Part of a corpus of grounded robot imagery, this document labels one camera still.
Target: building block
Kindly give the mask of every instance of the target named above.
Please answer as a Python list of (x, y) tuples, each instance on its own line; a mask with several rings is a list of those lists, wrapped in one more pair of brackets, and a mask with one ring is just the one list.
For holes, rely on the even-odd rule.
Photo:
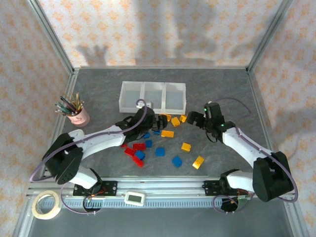
[(152, 142), (152, 140), (147, 140), (147, 141), (145, 142), (145, 145), (146, 145), (146, 148), (153, 147), (153, 142)]
[(150, 138), (149, 132), (147, 132), (143, 138), (145, 138), (145, 139)]
[(181, 150), (185, 151), (185, 152), (189, 152), (191, 150), (191, 145), (189, 143), (183, 143)]
[(173, 124), (174, 127), (177, 127), (180, 125), (180, 121), (177, 117), (172, 118), (171, 123)]
[(135, 152), (135, 156), (137, 156), (140, 160), (143, 160), (145, 158), (145, 154), (141, 151)]
[(145, 143), (134, 143), (133, 149), (137, 150), (137, 151), (144, 151), (144, 150), (146, 150), (146, 145), (145, 145)]
[(125, 149), (125, 151), (124, 151), (124, 153), (125, 154), (127, 154), (128, 156), (130, 156), (130, 157), (133, 157), (133, 155), (135, 155), (135, 150), (134, 149), (131, 149), (131, 148), (129, 148), (129, 147), (126, 147), (126, 149)]
[(187, 120), (187, 116), (185, 116), (185, 115), (181, 115), (180, 116), (180, 121), (181, 122), (185, 122)]
[(157, 157), (163, 157), (165, 155), (165, 150), (163, 147), (158, 147), (155, 153)]
[(142, 160), (140, 160), (137, 156), (133, 156), (132, 160), (139, 166), (139, 167), (143, 167), (144, 166), (144, 162)]
[(171, 138), (173, 138), (174, 132), (163, 130), (163, 131), (161, 132), (161, 136), (162, 136), (162, 137), (171, 137)]
[(172, 159), (172, 163), (176, 167), (180, 167), (182, 165), (182, 160), (180, 159), (180, 157), (176, 156), (175, 158)]
[(167, 116), (168, 122), (170, 122), (170, 120), (171, 120), (171, 115), (166, 115), (166, 116)]
[(194, 163), (192, 164), (192, 166), (193, 166), (195, 169), (199, 169), (199, 167), (201, 166), (201, 164), (203, 163), (203, 161), (204, 161), (204, 158), (198, 156), (198, 158), (196, 159), (196, 161), (194, 161)]
[(160, 130), (156, 130), (156, 131), (154, 131), (154, 134), (156, 134), (156, 135), (160, 135), (160, 133), (161, 133), (161, 131), (160, 131)]

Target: floral wallpaper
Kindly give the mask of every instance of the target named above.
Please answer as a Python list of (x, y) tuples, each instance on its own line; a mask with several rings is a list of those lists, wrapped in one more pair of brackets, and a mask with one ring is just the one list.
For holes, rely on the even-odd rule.
[(68, 73), (26, 0), (0, 4), (0, 236), (10, 237)]
[(255, 68), (275, 149), (287, 155), (310, 233), (316, 230), (316, 4), (295, 0)]
[(39, 0), (74, 67), (245, 67), (282, 0)]

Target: white plastic tray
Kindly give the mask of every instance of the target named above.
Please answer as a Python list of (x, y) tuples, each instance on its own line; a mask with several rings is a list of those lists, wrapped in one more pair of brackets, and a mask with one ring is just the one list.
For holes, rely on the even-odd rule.
[(184, 115), (186, 84), (171, 82), (123, 81), (119, 96), (119, 112), (135, 113), (136, 101), (151, 102), (156, 114)]

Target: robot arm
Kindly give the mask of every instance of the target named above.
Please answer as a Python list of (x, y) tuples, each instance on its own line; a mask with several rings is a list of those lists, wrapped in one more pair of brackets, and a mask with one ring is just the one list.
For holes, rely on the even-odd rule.
[(206, 133), (210, 133), (216, 141), (234, 149), (253, 168), (253, 173), (236, 169), (223, 173), (220, 178), (223, 193), (229, 189), (244, 189), (255, 192), (259, 199), (267, 202), (293, 190), (293, 184), (285, 172), (264, 153), (278, 160), (290, 172), (285, 154), (273, 153), (261, 147), (236, 128), (234, 123), (225, 122), (218, 103), (205, 104), (204, 111), (205, 115), (189, 112), (187, 122), (195, 123), (206, 130)]
[(140, 135), (150, 129), (160, 130), (167, 126), (166, 116), (158, 116), (158, 120), (156, 120), (155, 112), (151, 108), (147, 108), (144, 120), (137, 127), (127, 132), (120, 132), (134, 126), (143, 114), (144, 107), (139, 109), (135, 116), (129, 116), (105, 130), (88, 135), (85, 135), (82, 130), (61, 134), (49, 148), (43, 159), (66, 144), (88, 137), (91, 138), (64, 149), (45, 163), (57, 184), (71, 182), (89, 190), (89, 193), (98, 192), (99, 183), (102, 182), (100, 177), (94, 170), (81, 166), (81, 161), (98, 151), (135, 141)]

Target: tape roll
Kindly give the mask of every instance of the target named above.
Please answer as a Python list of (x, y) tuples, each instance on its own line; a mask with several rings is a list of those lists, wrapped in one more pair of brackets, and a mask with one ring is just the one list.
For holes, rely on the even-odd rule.
[[(40, 209), (39, 202), (41, 200), (43, 200), (44, 198), (49, 197), (49, 196), (53, 196), (53, 198), (55, 199), (55, 204), (54, 204), (53, 208), (48, 213), (44, 214)], [(62, 204), (61, 204), (61, 200), (59, 199), (58, 194), (52, 190), (47, 190), (47, 191), (40, 193), (33, 201), (32, 213), (38, 219), (49, 220), (49, 219), (52, 219), (55, 216), (57, 216), (57, 214), (61, 210), (61, 206), (62, 206)]]

